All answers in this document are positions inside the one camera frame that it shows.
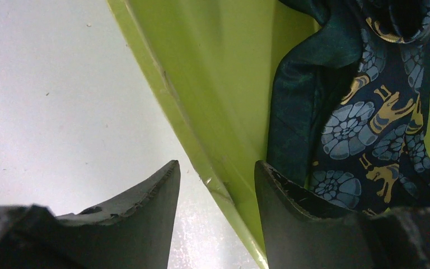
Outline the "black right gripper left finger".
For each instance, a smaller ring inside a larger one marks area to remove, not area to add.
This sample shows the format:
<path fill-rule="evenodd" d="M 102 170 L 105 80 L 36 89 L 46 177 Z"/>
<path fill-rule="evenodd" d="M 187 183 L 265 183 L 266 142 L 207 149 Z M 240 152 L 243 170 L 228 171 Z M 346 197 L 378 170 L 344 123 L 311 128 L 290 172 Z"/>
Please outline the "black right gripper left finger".
<path fill-rule="evenodd" d="M 179 189 L 172 160 L 79 214 L 0 206 L 0 268 L 166 268 Z"/>

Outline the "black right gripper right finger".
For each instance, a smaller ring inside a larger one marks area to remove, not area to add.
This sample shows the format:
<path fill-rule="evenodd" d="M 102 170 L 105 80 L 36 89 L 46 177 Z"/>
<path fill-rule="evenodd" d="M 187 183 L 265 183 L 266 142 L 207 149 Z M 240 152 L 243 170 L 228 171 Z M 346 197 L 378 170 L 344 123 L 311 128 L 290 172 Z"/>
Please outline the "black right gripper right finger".
<path fill-rule="evenodd" d="M 262 160 L 254 181 L 270 268 L 430 268 L 430 207 L 367 216 L 290 183 Z"/>

